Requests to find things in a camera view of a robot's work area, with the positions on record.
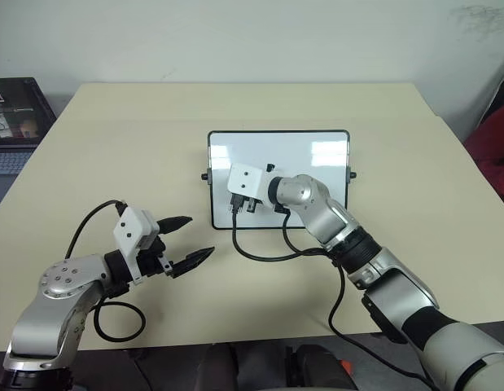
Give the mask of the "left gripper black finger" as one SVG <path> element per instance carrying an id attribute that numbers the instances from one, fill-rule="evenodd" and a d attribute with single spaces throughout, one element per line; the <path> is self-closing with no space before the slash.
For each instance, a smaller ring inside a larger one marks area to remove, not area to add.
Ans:
<path id="1" fill-rule="evenodd" d="M 171 232 L 181 229 L 193 220 L 188 216 L 166 217 L 157 222 L 160 235 L 167 235 Z"/>
<path id="2" fill-rule="evenodd" d="M 177 277 L 192 271 L 193 269 L 201 265 L 208 257 L 210 257 L 214 250 L 214 247 L 202 248 L 193 253 L 187 254 L 186 257 L 180 262 L 171 262 L 169 276 L 173 279 L 176 279 Z"/>

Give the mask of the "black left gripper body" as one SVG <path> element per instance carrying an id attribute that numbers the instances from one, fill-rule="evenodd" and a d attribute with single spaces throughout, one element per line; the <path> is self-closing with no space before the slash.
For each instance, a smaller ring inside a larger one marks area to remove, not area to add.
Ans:
<path id="1" fill-rule="evenodd" d="M 136 260 L 142 276 L 152 277 L 162 273 L 171 274 L 172 264 L 164 255 L 165 250 L 164 242 L 160 237 L 156 237 L 149 248 L 138 252 Z"/>

